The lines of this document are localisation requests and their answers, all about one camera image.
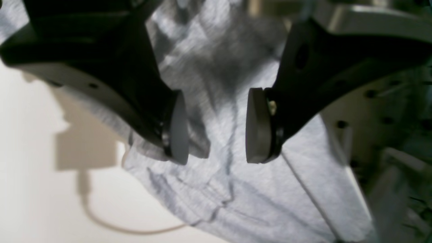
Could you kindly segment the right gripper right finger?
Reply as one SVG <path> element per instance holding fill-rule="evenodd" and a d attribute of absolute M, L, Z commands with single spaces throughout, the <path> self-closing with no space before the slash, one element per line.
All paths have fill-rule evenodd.
<path fill-rule="evenodd" d="M 248 93 L 248 163 L 277 158 L 343 95 L 431 58 L 430 3 L 247 3 L 246 10 L 291 21 L 274 84 Z"/>

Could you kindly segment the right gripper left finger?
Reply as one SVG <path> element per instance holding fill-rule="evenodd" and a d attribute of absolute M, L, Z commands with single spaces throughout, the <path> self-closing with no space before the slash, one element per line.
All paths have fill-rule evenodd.
<path fill-rule="evenodd" d="M 25 0 L 29 23 L 1 45 L 6 66 L 71 87 L 188 162 L 185 98 L 161 79 L 145 26 L 160 0 Z"/>

